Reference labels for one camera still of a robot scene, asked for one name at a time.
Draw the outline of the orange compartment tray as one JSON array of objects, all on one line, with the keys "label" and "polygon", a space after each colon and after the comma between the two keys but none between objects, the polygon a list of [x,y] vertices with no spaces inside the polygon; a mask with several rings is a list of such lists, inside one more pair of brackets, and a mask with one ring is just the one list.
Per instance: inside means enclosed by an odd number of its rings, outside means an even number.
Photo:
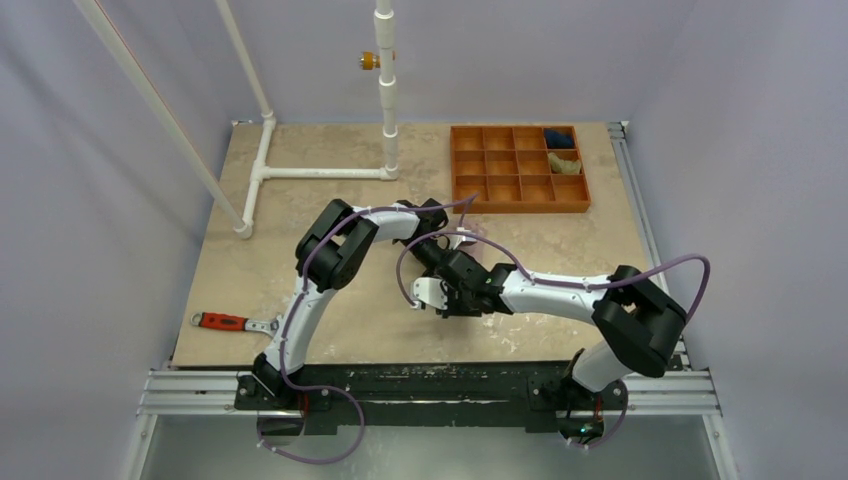
[{"label": "orange compartment tray", "polygon": [[[548,149],[544,129],[571,133],[576,148]],[[548,152],[579,160],[582,173],[553,173]],[[585,213],[591,205],[584,159],[572,125],[453,126],[450,158],[453,198],[473,197],[471,213]]]}]

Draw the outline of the pink and white underwear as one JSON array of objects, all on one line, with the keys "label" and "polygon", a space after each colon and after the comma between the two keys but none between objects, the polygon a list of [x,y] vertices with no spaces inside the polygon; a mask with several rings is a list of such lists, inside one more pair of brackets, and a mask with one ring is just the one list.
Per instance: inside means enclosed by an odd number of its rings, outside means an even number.
[{"label": "pink and white underwear", "polygon": [[479,226],[458,226],[459,235],[453,240],[456,248],[471,248],[478,243],[480,237],[486,235],[486,229]]}]

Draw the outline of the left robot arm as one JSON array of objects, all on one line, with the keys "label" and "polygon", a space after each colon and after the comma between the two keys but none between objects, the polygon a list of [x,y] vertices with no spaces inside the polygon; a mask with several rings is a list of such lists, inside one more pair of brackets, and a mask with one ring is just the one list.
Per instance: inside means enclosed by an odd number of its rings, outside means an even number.
[{"label": "left robot arm", "polygon": [[309,343],[330,300],[355,278],[372,245],[406,242],[448,222],[447,207],[434,199],[417,206],[398,201],[385,207],[354,207],[331,200],[295,249],[293,297],[278,317],[278,330],[252,367],[259,397],[284,409],[297,399],[294,378],[306,362]]}]

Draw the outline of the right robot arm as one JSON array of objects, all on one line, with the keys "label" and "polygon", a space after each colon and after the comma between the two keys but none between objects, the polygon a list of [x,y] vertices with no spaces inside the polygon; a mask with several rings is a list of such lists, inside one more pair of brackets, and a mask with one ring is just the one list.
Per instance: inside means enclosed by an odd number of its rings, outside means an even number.
[{"label": "right robot arm", "polygon": [[574,354],[554,391],[576,407],[631,373],[663,377],[688,322],[678,302],[628,265],[609,275],[578,278],[522,270],[513,263],[486,268],[457,251],[411,287],[420,305],[443,317],[532,313],[594,325],[600,341]]}]

